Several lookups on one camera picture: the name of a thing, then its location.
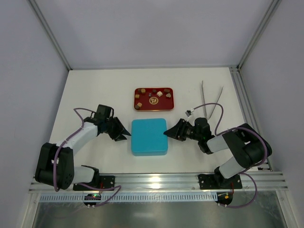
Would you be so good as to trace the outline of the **metal tweezers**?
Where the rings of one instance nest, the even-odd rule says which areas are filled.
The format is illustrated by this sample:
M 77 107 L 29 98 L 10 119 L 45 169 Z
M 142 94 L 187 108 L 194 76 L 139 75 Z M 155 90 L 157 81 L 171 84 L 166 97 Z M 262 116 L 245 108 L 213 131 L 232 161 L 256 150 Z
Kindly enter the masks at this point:
M 207 101 L 206 98 L 205 98 L 205 87 L 204 87 L 204 81 L 202 80 L 201 81 L 201 84 L 200 84 L 200 90 L 201 90 L 201 100 L 202 100 L 202 104 L 205 105 L 206 103 L 218 103 L 221 96 L 222 96 L 222 93 L 224 91 L 224 86 L 222 86 L 220 89 L 219 89 L 219 92 L 216 96 L 216 99 L 214 101 Z M 216 108 L 216 104 L 213 104 L 211 105 L 212 106 L 212 109 L 210 112 L 207 111 L 207 107 L 204 106 L 203 107 L 203 114 L 204 114 L 204 117 L 206 117 L 208 120 L 213 116 L 213 113 L 215 111 L 215 108 Z

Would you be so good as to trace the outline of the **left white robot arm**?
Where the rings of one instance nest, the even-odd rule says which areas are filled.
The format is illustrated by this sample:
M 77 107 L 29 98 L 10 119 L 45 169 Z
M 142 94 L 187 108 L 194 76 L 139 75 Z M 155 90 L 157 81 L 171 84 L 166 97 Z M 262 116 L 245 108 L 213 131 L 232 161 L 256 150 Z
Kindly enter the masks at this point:
M 92 166 L 74 165 L 75 155 L 91 140 L 105 133 L 116 141 L 124 141 L 131 134 L 125 129 L 114 109 L 100 104 L 90 116 L 83 118 L 80 108 L 74 112 L 81 120 L 81 126 L 57 143 L 44 143 L 41 146 L 35 171 L 35 181 L 52 186 L 55 191 L 66 190 L 103 190 L 99 170 Z

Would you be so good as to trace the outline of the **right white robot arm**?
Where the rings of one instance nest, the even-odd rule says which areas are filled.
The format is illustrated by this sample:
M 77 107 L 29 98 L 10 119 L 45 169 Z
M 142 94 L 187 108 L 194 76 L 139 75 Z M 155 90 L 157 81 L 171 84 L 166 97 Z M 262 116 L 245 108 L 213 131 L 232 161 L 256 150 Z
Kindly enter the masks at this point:
M 272 154 L 269 143 L 247 123 L 215 136 L 206 118 L 195 119 L 194 125 L 180 119 L 164 135 L 182 142 L 186 139 L 195 140 L 205 154 L 231 151 L 232 157 L 217 167 L 213 174 L 198 175 L 202 190 L 241 189 L 240 173 L 264 162 Z

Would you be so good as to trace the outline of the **teal box lid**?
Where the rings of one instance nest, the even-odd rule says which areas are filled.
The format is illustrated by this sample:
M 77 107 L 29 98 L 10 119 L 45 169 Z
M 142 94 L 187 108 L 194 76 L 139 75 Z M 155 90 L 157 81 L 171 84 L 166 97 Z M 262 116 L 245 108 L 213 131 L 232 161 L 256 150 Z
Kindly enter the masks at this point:
M 134 156 L 163 156 L 168 151 L 166 120 L 136 119 L 131 127 L 131 151 Z

